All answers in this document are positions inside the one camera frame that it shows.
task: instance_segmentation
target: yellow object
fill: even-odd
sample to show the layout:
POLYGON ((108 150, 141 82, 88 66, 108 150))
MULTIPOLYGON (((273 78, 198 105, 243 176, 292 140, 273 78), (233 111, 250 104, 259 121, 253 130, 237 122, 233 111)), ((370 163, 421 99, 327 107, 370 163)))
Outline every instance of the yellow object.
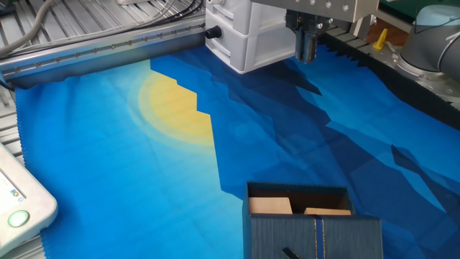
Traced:
POLYGON ((211 116, 197 110, 196 93, 176 80, 154 72, 138 97, 142 115, 155 130, 182 142, 214 146, 211 116))
POLYGON ((383 30, 382 34, 380 35, 379 40, 376 43, 374 43, 374 45, 372 46, 374 49, 382 50, 383 45, 385 44, 385 38, 387 37, 387 32, 388 32, 388 29, 383 30))

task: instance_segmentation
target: blue fabric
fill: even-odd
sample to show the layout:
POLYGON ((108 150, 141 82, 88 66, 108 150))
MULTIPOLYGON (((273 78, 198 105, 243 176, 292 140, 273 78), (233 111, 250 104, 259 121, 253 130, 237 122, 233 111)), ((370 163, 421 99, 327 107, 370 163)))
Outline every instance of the blue fabric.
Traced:
POLYGON ((242 258, 246 181, 348 186, 385 259, 460 258, 460 132, 324 46, 245 75, 201 47, 18 89, 17 108, 59 204, 48 258, 242 258))

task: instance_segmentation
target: black knob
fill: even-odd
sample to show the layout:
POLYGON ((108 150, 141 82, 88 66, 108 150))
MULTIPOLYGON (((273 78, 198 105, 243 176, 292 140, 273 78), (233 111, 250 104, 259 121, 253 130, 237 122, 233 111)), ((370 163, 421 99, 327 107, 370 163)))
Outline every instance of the black knob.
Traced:
POLYGON ((206 30, 206 38, 213 39, 215 37, 222 37, 222 29, 219 26, 212 27, 206 30))

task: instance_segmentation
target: green button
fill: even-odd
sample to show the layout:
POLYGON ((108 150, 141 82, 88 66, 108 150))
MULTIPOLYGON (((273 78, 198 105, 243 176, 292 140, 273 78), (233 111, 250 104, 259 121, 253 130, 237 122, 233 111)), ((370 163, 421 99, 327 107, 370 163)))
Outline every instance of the green button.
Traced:
POLYGON ((8 218, 8 224, 12 227, 21 227, 29 220, 29 212, 17 211, 8 218))

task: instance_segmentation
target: dark blue box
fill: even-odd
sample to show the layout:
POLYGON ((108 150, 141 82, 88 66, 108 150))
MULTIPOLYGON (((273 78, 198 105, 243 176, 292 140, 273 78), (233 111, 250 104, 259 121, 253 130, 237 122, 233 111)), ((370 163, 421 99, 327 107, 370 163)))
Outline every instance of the dark blue box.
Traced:
POLYGON ((381 221, 357 216, 347 187, 249 182, 243 233, 244 259, 286 259, 289 250, 295 259, 383 259, 381 221), (250 214, 249 197, 288 197, 293 214, 250 214), (304 215, 307 207, 351 216, 304 215))

